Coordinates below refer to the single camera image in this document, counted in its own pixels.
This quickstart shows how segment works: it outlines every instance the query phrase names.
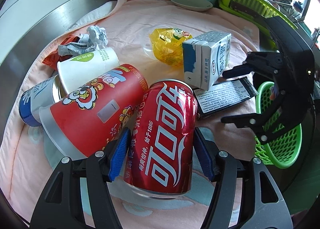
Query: crumpled tissue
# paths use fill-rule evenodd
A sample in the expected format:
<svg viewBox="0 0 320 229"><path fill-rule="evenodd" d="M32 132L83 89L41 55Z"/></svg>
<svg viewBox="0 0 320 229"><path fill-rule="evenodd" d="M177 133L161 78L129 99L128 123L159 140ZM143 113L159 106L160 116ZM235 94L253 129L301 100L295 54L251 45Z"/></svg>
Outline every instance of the crumpled tissue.
<svg viewBox="0 0 320 229"><path fill-rule="evenodd" d="M71 42L58 46L59 56L72 55L73 57L83 55L95 50L107 47L107 33L105 28L90 26L87 28L89 34L80 34L78 42Z"/></svg>

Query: blue and white can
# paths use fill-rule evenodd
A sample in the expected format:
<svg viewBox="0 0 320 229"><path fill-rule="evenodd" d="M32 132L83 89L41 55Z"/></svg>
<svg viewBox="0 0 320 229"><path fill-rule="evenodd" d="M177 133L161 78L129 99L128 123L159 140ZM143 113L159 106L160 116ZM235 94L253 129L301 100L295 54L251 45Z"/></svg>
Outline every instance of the blue and white can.
<svg viewBox="0 0 320 229"><path fill-rule="evenodd" d="M32 127L41 126L39 108L60 101L61 90L63 90L61 81L56 75L24 92L19 103L22 120Z"/></svg>

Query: green leaf logo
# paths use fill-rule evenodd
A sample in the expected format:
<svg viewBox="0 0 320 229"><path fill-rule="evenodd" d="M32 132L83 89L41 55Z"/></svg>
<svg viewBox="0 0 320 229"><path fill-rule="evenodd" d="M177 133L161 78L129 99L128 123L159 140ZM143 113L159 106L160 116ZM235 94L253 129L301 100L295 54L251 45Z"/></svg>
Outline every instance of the green leaf logo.
<svg viewBox="0 0 320 229"><path fill-rule="evenodd" d="M94 54L92 52L86 53L80 56L76 56L75 58L71 59L70 61L80 61L80 62L88 62L93 59Z"/></svg>

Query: yellow plastic bag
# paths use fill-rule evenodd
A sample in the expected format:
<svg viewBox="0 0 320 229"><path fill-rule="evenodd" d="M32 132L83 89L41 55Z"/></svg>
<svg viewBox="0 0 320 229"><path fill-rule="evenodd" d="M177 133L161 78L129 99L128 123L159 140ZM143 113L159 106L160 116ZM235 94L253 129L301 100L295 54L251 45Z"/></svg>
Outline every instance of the yellow plastic bag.
<svg viewBox="0 0 320 229"><path fill-rule="evenodd" d="M149 37L159 61L172 66L183 65L182 43L192 38L190 33L180 29L155 29Z"/></svg>

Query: green plastic basket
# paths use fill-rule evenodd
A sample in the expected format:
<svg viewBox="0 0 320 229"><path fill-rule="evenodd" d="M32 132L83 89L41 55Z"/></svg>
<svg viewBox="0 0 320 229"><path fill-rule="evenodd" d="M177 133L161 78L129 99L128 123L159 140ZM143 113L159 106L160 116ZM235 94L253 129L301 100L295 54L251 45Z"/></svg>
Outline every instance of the green plastic basket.
<svg viewBox="0 0 320 229"><path fill-rule="evenodd" d="M253 16L245 12L241 12L231 8L231 1L240 3L241 5L253 10L255 13L258 13L259 15L265 18L280 16L293 29L297 29L297 27L287 18L287 16L285 16L283 13L278 11L276 8L274 8L270 3L266 2L265 0L218 0L218 1L221 9L254 23L267 36L270 36L270 33L266 27L256 22Z"/></svg>
<svg viewBox="0 0 320 229"><path fill-rule="evenodd" d="M273 82L265 82L258 89L258 95L256 97L256 110L257 113L263 113L268 106L271 105L270 100L270 87L273 86ZM279 117L279 113L276 112L265 124L264 129L268 129ZM275 131L282 129L284 126L280 124ZM294 129L290 130L286 134L271 141L267 144L261 145L259 139L256 137L256 157L259 157L265 165L275 165L278 168L288 168L296 160L300 153L302 142L302 128L299 124Z"/></svg>

